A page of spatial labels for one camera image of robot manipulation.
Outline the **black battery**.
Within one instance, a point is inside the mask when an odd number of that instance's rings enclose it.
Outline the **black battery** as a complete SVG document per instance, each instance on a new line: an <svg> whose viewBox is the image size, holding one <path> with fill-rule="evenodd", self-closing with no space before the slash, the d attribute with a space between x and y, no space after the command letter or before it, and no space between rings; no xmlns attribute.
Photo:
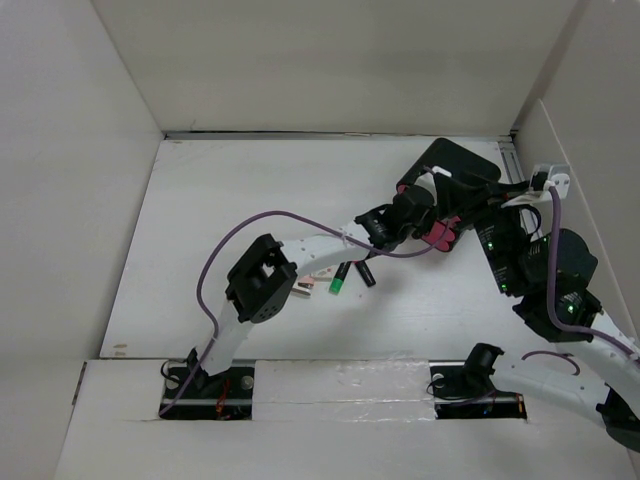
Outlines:
<svg viewBox="0 0 640 480"><path fill-rule="evenodd" d="M355 262L354 265L361 279L363 280L363 282L368 288L371 288L376 285L376 280L365 260Z"/></svg>

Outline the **small brown white eraser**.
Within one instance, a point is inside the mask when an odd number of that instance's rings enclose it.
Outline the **small brown white eraser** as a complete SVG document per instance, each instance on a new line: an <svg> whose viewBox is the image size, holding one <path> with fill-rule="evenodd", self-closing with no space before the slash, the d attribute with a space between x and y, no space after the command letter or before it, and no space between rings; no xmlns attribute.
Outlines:
<svg viewBox="0 0 640 480"><path fill-rule="evenodd" d="M315 282L313 279L301 279L293 287L292 292L302 297L310 297L313 293Z"/></svg>

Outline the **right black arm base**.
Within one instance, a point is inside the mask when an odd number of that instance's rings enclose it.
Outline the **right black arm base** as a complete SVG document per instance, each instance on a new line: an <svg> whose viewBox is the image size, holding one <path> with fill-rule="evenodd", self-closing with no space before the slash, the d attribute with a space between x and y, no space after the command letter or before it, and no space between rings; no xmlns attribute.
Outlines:
<svg viewBox="0 0 640 480"><path fill-rule="evenodd" d="M433 398L437 420L528 418L521 395L496 390L488 383L474 386L463 375L462 361L430 362L429 370L425 390Z"/></svg>

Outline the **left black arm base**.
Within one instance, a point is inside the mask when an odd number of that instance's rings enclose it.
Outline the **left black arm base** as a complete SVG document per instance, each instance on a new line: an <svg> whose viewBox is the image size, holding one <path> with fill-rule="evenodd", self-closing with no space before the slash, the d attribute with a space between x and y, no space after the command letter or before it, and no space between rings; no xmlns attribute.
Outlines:
<svg viewBox="0 0 640 480"><path fill-rule="evenodd" d="M189 371L184 362L165 361L158 416L163 420L244 421L252 418L255 363L233 363L231 368L204 381L193 380L178 398Z"/></svg>

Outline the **pink white eraser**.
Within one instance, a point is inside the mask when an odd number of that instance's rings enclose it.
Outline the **pink white eraser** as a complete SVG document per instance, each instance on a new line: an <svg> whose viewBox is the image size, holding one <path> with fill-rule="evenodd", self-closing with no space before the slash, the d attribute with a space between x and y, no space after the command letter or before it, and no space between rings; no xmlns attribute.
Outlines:
<svg viewBox="0 0 640 480"><path fill-rule="evenodd" d="M335 275L335 271L336 271L336 267L335 266L330 266L330 267L326 267L320 270L317 270L315 272L312 272L310 274L310 277L314 280L314 281L331 281Z"/></svg>

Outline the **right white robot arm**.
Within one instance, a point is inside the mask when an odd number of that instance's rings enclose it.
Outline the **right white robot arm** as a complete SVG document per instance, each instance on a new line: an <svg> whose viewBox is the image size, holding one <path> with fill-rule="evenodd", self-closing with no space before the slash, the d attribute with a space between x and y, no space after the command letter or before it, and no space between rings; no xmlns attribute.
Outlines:
<svg viewBox="0 0 640 480"><path fill-rule="evenodd" d="M499 291L517 299L514 312L555 345L554 356L594 374L561 374L478 343L460 366L428 385L448 409L469 408L499 392L531 396L578 414L624 447L639 449L639 347L589 291L598 265L580 235L561 227L570 177L551 168L528 182L502 184L457 177L436 168L441 220L472 227Z"/></svg>

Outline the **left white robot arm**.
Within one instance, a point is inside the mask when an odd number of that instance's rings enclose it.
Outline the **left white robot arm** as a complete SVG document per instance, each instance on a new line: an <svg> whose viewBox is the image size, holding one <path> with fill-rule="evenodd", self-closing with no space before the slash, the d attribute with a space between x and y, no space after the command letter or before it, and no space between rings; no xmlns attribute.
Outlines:
<svg viewBox="0 0 640 480"><path fill-rule="evenodd" d="M211 320L213 330L207 343L192 349L187 356L189 373L185 384L201 396L216 394L222 387L223 372L230 368L250 330L283 309L300 277L369 256L395 258L395 248L424 226L434 205L434 196L427 189L405 186L390 204L359 215L339 229L287 211L263 212L234 227L214 248L196 284L197 303ZM213 261L241 229L270 216L298 220L322 232L284 242L270 234L257 237L229 270L225 303L220 314L215 315L203 297L204 282Z"/></svg>

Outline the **green capped marker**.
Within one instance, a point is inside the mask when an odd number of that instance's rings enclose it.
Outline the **green capped marker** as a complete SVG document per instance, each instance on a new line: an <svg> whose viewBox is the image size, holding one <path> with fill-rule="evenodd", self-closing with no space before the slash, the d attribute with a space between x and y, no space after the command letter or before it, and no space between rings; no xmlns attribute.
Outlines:
<svg viewBox="0 0 640 480"><path fill-rule="evenodd" d="M337 270L329 286L329 292L331 294L338 295L340 293L349 272L350 266L350 262L343 262L337 267Z"/></svg>

